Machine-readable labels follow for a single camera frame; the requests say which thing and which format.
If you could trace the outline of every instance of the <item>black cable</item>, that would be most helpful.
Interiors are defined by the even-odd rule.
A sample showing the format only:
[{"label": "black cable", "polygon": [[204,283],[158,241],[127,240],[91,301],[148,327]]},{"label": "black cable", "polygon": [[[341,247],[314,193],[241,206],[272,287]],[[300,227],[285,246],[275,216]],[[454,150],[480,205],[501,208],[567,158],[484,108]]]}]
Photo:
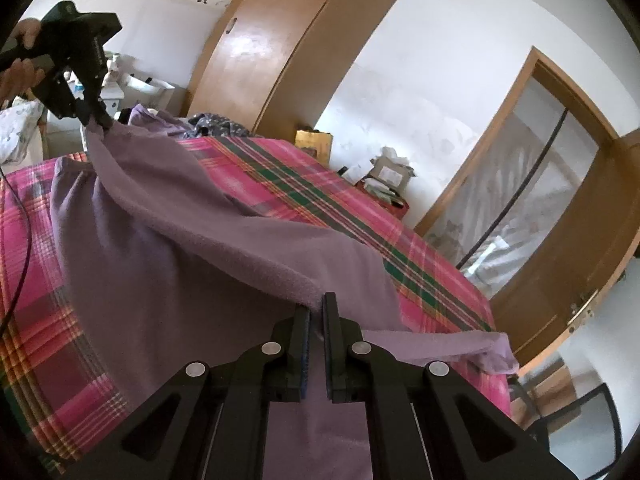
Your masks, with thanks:
[{"label": "black cable", "polygon": [[474,253],[482,246],[482,244],[484,244],[486,239],[489,236],[491,236],[491,233],[494,232],[494,229],[497,228],[498,225],[500,225],[500,222],[504,220],[504,217],[507,216],[507,214],[509,213],[513,205],[516,203],[516,200],[519,199],[520,195],[524,192],[525,189],[527,189],[529,182],[531,182],[531,179],[536,174],[536,171],[540,167],[540,164],[542,164],[542,161],[545,160],[546,154],[551,149],[551,145],[554,143],[554,140],[556,140],[558,133],[562,129],[562,125],[564,124],[564,120],[566,119],[566,116],[568,113],[569,113],[569,110],[565,108],[564,112],[562,112],[562,116],[560,117],[560,120],[558,121],[558,124],[556,124],[556,127],[553,130],[553,133],[551,133],[551,137],[549,137],[548,142],[546,143],[545,147],[542,149],[542,152],[536,159],[535,163],[533,164],[533,167],[531,168],[529,173],[527,173],[527,176],[522,181],[522,184],[520,184],[520,187],[516,190],[514,195],[511,197],[511,200],[509,200],[509,202],[504,207],[502,212],[498,215],[498,218],[495,219],[494,223],[490,225],[490,227],[484,232],[484,234],[480,237],[480,239],[476,242],[476,244],[471,248],[471,250],[456,265],[457,270],[462,269],[464,264],[466,264],[469,261],[469,259],[474,255]]},{"label": "black cable", "polygon": [[4,174],[4,171],[2,171],[2,166],[0,166],[0,177],[2,178],[2,180],[4,180],[4,183],[7,185],[7,187],[11,191],[11,194],[14,196],[15,203],[20,208],[20,211],[22,212],[24,216],[24,220],[27,224],[27,256],[24,259],[24,267],[22,268],[22,274],[20,275],[18,286],[15,289],[14,297],[11,300],[9,311],[6,313],[6,316],[4,316],[4,319],[2,320],[2,324],[0,324],[0,340],[1,340],[2,336],[4,335],[4,331],[7,329],[7,327],[9,326],[9,322],[14,316],[15,307],[18,304],[18,300],[20,299],[22,286],[24,285],[24,280],[27,277],[27,270],[29,269],[29,262],[31,260],[31,245],[33,240],[31,235],[31,221],[29,220],[29,215],[27,213],[27,210],[25,209],[24,204],[22,203],[22,200],[20,200],[20,197],[15,192],[15,189],[11,186],[11,184],[9,184],[9,180]]}]

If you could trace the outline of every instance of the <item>wooden wardrobe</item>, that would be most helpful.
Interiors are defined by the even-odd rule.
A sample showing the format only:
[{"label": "wooden wardrobe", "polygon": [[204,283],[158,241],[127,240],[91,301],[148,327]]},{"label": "wooden wardrobe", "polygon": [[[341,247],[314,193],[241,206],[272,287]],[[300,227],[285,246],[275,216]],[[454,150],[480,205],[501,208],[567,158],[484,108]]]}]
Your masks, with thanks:
[{"label": "wooden wardrobe", "polygon": [[184,112],[293,142],[314,126],[396,0],[232,0],[196,65]]}]

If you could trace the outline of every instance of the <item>cardboard box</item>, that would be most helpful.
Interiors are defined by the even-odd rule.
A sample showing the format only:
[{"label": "cardboard box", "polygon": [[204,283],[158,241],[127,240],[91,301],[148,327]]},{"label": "cardboard box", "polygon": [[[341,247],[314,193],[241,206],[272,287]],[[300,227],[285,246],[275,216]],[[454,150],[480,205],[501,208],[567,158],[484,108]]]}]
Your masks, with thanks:
[{"label": "cardboard box", "polygon": [[298,130],[296,133],[296,147],[307,153],[313,153],[315,160],[320,164],[329,167],[329,158],[331,157],[331,146],[334,143],[334,136],[323,132],[308,132],[306,130]]},{"label": "cardboard box", "polygon": [[398,193],[403,192],[411,177],[415,176],[413,168],[396,164],[386,156],[380,156],[374,162],[369,174]]}]

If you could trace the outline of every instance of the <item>floor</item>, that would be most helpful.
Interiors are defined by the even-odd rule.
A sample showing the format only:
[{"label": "floor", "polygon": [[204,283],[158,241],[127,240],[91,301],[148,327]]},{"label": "floor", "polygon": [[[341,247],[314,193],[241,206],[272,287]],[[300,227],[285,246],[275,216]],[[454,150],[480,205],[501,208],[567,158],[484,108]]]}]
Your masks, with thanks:
[{"label": "floor", "polygon": [[49,158],[57,158],[69,153],[82,152],[80,131],[55,132],[47,135]]}]

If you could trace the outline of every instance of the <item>door frame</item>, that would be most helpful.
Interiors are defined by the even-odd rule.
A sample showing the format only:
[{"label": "door frame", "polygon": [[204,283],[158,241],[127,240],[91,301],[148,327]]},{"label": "door frame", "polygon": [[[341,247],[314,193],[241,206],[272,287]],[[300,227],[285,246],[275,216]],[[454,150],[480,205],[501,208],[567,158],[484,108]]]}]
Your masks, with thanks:
[{"label": "door frame", "polygon": [[[640,153],[640,129],[634,130],[631,133],[624,135],[623,137],[619,137],[617,140],[614,140],[610,149],[611,153],[629,153],[630,150],[638,150]],[[628,160],[621,157],[620,159],[620,168],[625,173],[632,175],[635,180],[640,181],[640,172],[638,170],[638,166],[636,164],[628,164]],[[602,302],[603,298],[609,293],[609,291],[613,288],[613,286],[620,280],[622,273],[625,271],[626,266],[628,266],[629,261],[634,257],[634,253],[640,247],[640,198],[636,198],[634,201],[636,214],[634,216],[635,229],[634,236],[631,238],[628,246],[625,245],[626,250],[620,259],[620,262],[617,264],[614,272],[609,276],[609,279],[606,283],[599,288],[599,290],[595,291],[594,294],[588,300],[588,309],[587,305],[581,309],[581,313],[574,316],[574,318],[567,325],[566,329],[562,331],[562,333],[542,352],[536,355],[533,359],[529,360],[525,365],[523,365],[518,375],[520,377],[534,371],[540,365],[543,365],[544,362],[551,357],[551,355],[556,352],[562,343],[564,343],[571,334],[575,333],[575,331],[580,328],[590,317],[593,317],[593,313],[595,309]]]},{"label": "door frame", "polygon": [[471,150],[471,153],[462,166],[460,166],[453,179],[447,184],[447,187],[440,194],[436,202],[415,227],[414,230],[418,236],[422,238],[427,234],[429,229],[431,229],[450,205],[466,178],[473,173],[482,161],[484,154],[497,138],[504,121],[509,114],[513,112],[530,79],[538,81],[558,99],[587,130],[600,147],[609,146],[618,138],[618,134],[607,118],[575,81],[545,54],[535,46],[532,46],[520,73],[513,82],[511,89],[497,113],[494,115],[491,123]]}]

